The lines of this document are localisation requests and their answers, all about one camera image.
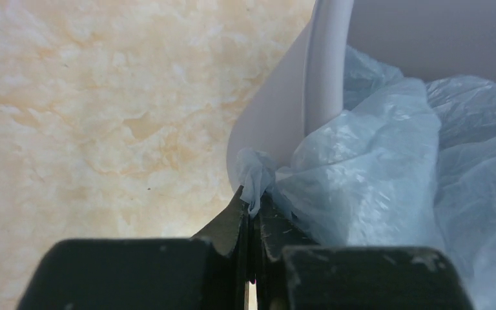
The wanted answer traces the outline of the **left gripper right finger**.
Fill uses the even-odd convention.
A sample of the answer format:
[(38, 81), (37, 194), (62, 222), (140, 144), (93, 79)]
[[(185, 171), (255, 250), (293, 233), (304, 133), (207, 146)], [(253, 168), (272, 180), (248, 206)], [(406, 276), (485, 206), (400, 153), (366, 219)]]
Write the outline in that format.
[(287, 246), (317, 243), (287, 219), (270, 194), (264, 194), (254, 219), (254, 282), (258, 296), (277, 295), (284, 283), (282, 251)]

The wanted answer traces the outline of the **grey plastic trash bin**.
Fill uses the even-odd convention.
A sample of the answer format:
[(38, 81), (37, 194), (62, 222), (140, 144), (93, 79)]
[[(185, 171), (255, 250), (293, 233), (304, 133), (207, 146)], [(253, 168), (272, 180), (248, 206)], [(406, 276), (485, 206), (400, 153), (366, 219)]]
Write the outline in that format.
[(232, 128), (232, 189), (241, 149), (286, 165), (305, 136), (340, 113), (333, 101), (343, 95), (346, 46), (423, 80), (470, 74), (496, 81), (496, 1), (317, 1)]

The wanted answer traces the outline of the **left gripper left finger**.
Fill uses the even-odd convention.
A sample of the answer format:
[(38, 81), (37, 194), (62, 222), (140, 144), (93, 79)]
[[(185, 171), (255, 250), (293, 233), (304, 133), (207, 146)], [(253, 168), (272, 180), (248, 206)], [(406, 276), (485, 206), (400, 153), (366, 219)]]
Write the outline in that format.
[(205, 262), (203, 291), (209, 300), (246, 300), (249, 296), (249, 204), (243, 187), (224, 210), (193, 237), (212, 246)]

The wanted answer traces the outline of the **light blue trash bag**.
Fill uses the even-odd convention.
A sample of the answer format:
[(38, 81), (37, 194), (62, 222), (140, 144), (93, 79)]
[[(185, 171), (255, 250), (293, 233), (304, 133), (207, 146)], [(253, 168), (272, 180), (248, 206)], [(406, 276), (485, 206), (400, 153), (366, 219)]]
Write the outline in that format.
[(285, 167), (238, 153), (250, 213), (269, 193), (322, 245), (443, 250), (474, 306), (496, 309), (496, 82), (425, 83), (347, 47), (343, 103)]

